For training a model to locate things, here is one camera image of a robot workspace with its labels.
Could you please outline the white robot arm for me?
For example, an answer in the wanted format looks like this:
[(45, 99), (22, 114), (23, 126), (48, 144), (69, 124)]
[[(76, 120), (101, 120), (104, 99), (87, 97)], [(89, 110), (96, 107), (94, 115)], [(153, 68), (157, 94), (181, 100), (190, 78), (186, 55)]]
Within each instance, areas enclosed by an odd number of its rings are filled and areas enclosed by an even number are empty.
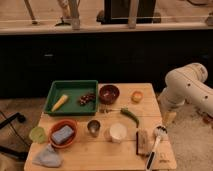
[(200, 63), (191, 63), (166, 74), (166, 87), (158, 96), (165, 126), (174, 120), (174, 109), (181, 107), (186, 101), (213, 117), (213, 88), (204, 84), (207, 77), (207, 69)]

